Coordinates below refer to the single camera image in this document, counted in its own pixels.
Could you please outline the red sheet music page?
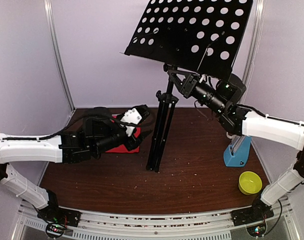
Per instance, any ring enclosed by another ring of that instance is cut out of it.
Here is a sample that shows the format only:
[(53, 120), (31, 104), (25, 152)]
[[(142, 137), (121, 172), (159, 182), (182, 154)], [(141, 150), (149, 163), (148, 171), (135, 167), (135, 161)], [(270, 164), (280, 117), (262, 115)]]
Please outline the red sheet music page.
[(125, 140), (129, 136), (136, 136), (137, 125), (121, 122), (117, 115), (105, 114), (102, 117), (104, 127), (100, 128), (99, 138), (96, 140), (96, 146), (100, 153), (113, 152), (125, 153)]

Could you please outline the black music stand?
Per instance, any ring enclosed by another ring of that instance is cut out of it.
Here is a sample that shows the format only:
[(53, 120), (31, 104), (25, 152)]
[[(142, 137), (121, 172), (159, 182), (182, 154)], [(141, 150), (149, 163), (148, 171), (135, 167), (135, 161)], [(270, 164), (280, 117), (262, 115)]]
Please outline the black music stand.
[[(213, 87), (227, 81), (253, 2), (250, 0), (152, 0), (125, 50), (176, 69), (208, 75)], [(169, 81), (159, 102), (146, 168), (158, 172), (178, 98)]]

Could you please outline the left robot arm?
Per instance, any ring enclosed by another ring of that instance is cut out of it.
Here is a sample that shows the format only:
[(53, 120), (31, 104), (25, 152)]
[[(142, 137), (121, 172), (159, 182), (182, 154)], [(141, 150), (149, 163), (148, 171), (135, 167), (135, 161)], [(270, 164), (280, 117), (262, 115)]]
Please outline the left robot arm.
[(56, 194), (31, 183), (11, 163), (41, 161), (75, 164), (98, 160), (101, 154), (119, 146), (124, 146), (130, 152), (138, 148), (150, 134), (150, 131), (145, 131), (135, 136), (137, 128), (150, 125), (144, 123), (150, 115), (149, 108), (144, 104), (118, 115), (113, 115), (106, 107), (95, 107), (78, 118), (82, 125), (76, 131), (68, 130), (76, 123), (73, 121), (50, 135), (15, 136), (0, 133), (0, 185), (31, 203), (40, 218), (59, 222), (66, 213), (59, 207)]

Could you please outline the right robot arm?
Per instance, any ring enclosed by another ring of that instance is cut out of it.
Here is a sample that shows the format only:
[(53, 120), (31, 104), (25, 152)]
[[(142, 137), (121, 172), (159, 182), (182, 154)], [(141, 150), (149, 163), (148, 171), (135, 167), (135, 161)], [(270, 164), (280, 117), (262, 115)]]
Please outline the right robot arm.
[(248, 210), (251, 220), (260, 220), (277, 200), (304, 182), (304, 121), (272, 117), (239, 104), (246, 86), (234, 74), (213, 87), (204, 75), (176, 69), (169, 69), (167, 73), (185, 98), (193, 97), (210, 108), (228, 133), (266, 139), (298, 150), (296, 162), (253, 201)]

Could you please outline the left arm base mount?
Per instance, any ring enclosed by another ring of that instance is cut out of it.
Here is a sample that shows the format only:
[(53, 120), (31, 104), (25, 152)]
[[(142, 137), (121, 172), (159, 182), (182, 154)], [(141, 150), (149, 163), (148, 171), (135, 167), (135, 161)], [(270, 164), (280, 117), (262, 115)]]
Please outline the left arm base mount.
[(45, 233), (53, 240), (62, 237), (69, 227), (77, 227), (81, 218), (81, 212), (66, 208), (35, 208), (37, 217), (46, 223)]

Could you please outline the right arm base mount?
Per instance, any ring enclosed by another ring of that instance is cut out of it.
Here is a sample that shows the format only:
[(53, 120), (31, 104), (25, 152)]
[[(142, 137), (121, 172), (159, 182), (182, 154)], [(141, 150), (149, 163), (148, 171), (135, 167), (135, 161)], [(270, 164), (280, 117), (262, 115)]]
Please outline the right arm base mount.
[(246, 207), (233, 210), (231, 218), (234, 226), (246, 226), (246, 230), (251, 237), (259, 238), (267, 233), (266, 220), (274, 216), (271, 209)]

